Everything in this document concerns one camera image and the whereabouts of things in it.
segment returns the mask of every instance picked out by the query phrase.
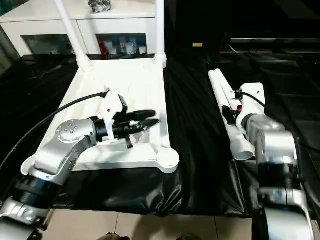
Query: red object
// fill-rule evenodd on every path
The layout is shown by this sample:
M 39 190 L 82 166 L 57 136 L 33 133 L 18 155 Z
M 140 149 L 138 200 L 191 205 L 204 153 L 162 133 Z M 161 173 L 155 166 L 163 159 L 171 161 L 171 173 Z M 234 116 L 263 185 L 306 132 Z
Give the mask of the red object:
M 100 39 L 98 39 L 98 44 L 99 44 L 99 47 L 100 47 L 101 54 L 102 55 L 107 55 L 108 54 L 107 49 L 106 49 L 104 43 Z

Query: shelf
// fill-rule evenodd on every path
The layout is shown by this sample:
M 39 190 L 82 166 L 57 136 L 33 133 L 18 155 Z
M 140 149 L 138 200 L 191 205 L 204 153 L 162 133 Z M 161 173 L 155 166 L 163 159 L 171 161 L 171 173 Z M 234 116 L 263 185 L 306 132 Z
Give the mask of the shelf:
M 64 0 L 72 20 L 155 18 L 155 0 L 113 0 L 112 9 L 92 13 L 86 0 Z M 60 20 L 54 0 L 30 0 L 0 17 L 0 23 Z

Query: black cable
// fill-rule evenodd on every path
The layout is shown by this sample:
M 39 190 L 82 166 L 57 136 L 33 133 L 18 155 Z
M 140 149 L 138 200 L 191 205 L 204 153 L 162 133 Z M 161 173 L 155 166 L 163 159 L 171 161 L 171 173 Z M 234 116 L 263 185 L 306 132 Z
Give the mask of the black cable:
M 92 94 L 89 96 L 84 96 L 81 97 L 77 100 L 74 100 L 62 107 L 60 107 L 59 109 L 55 110 L 54 112 L 50 113 L 45 119 L 43 119 L 42 121 L 40 121 L 38 124 L 36 124 L 33 128 L 31 128 L 25 135 L 23 135 L 20 140 L 13 146 L 13 148 L 10 150 L 10 152 L 5 156 L 4 160 L 2 161 L 1 165 L 0 165 L 0 169 L 3 167 L 3 165 L 6 163 L 6 161 L 10 158 L 10 156 L 13 154 L 13 152 L 19 147 L 19 145 L 26 139 L 26 137 L 31 134 L 34 130 L 36 130 L 37 128 L 39 128 L 40 126 L 42 126 L 43 124 L 45 124 L 46 122 L 48 122 L 51 118 L 53 118 L 56 114 L 62 112 L 63 110 L 77 104 L 80 103 L 82 101 L 88 100 L 88 99 L 93 99 L 96 97 L 101 97 L 101 98 L 105 98 L 108 92 L 100 92 L 100 93 L 96 93 L 96 94 Z
M 256 98 L 255 96 L 252 96 L 251 94 L 249 94 L 249 93 L 247 93 L 247 92 L 243 92 L 243 91 L 240 91 L 240 92 L 238 92 L 237 94 L 239 94 L 239 95 L 244 95 L 244 96 L 247 96 L 247 97 L 249 97 L 249 98 L 252 98 L 253 100 L 255 100 L 258 104 L 260 104 L 262 107 L 266 107 L 266 105 L 262 102 L 262 101 L 260 101 L 258 98 Z

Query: glass cabinet door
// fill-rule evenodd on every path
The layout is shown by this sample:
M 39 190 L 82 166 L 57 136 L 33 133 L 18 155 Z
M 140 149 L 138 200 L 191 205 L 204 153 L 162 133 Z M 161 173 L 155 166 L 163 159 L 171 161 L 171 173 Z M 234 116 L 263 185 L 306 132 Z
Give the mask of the glass cabinet door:
M 145 33 L 96 34 L 102 55 L 147 54 Z
M 21 37 L 35 55 L 75 54 L 67 34 L 24 35 Z

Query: white cable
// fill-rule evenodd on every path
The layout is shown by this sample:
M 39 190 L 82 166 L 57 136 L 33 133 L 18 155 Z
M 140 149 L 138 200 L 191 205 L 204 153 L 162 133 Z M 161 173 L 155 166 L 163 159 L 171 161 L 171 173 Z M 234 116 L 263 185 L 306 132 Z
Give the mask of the white cable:
M 235 52 L 236 54 L 240 54 L 240 52 L 238 52 L 237 50 L 235 50 L 235 49 L 230 45 L 230 43 L 229 43 L 229 48 L 230 48 L 233 52 Z

